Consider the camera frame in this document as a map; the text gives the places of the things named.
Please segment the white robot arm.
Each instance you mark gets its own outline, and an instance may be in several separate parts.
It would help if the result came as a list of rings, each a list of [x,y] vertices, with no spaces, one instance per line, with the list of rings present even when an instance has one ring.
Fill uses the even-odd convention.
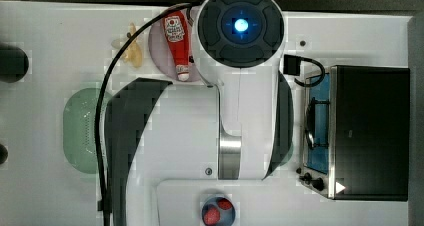
[[[285,18],[274,0],[205,0],[191,28],[185,85],[137,78],[104,122],[113,226],[160,226],[165,180],[261,180],[289,148],[291,92],[281,74]]]

